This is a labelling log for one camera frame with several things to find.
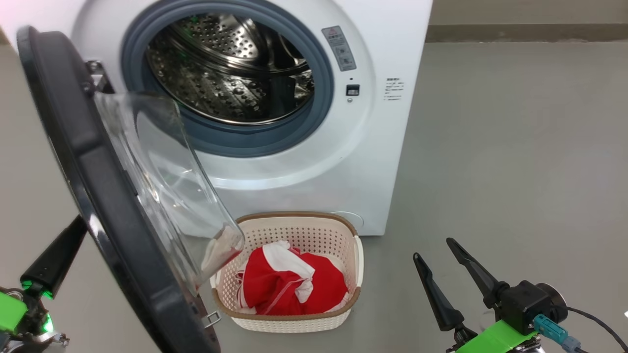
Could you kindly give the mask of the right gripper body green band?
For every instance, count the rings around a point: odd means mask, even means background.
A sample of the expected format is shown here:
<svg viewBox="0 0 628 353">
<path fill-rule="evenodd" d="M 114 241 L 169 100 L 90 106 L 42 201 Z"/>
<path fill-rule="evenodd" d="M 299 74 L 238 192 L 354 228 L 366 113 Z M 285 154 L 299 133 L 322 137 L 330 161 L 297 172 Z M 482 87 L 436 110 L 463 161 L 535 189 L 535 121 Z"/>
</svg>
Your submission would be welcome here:
<svg viewBox="0 0 628 353">
<path fill-rule="evenodd" d="M 444 331 L 454 331 L 455 344 L 447 353 L 539 353 L 540 338 L 534 324 L 527 324 L 532 331 L 522 334 L 500 320 L 481 333 L 476 333 L 462 322 L 444 325 Z"/>
</svg>

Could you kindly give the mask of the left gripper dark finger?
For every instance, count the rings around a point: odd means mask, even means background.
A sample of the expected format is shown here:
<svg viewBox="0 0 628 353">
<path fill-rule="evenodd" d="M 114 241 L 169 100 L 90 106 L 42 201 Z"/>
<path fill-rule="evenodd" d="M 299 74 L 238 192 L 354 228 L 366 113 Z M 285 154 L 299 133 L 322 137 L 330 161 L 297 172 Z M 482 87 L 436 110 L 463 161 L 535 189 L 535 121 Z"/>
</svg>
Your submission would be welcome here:
<svg viewBox="0 0 628 353">
<path fill-rule="evenodd" d="M 87 232 L 83 217 L 77 215 L 20 277 L 25 295 L 56 297 Z"/>
</svg>

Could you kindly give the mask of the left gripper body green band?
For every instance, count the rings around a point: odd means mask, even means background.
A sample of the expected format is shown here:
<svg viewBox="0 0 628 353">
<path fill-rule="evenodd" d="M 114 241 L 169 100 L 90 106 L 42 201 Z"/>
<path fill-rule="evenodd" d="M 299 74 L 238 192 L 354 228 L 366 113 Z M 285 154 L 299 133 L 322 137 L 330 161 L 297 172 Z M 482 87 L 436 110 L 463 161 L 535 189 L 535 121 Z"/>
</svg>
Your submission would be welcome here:
<svg viewBox="0 0 628 353">
<path fill-rule="evenodd" d="M 2 353 L 65 353 L 69 338 L 54 328 L 41 299 L 53 293 L 38 283 L 21 288 L 1 288 L 0 350 Z"/>
</svg>

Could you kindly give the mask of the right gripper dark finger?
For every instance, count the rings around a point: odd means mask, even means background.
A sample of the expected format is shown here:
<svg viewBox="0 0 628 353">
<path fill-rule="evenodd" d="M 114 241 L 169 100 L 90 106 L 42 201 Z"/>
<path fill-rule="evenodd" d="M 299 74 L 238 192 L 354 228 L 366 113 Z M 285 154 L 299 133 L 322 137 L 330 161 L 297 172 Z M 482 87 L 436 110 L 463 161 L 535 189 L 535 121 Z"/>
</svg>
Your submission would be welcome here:
<svg viewBox="0 0 628 353">
<path fill-rule="evenodd" d="M 501 293 L 510 288 L 510 285 L 505 281 L 498 281 L 455 239 L 447 238 L 446 243 L 458 263 L 463 265 L 467 269 L 469 275 L 471 275 L 471 278 L 479 288 L 480 293 L 482 293 L 485 306 L 489 309 L 497 307 L 498 304 L 500 304 Z"/>
<path fill-rule="evenodd" d="M 453 308 L 444 293 L 433 279 L 433 273 L 419 253 L 413 254 L 413 261 L 422 286 L 430 303 L 433 315 L 441 331 L 451 331 L 464 324 L 464 316 Z"/>
</svg>

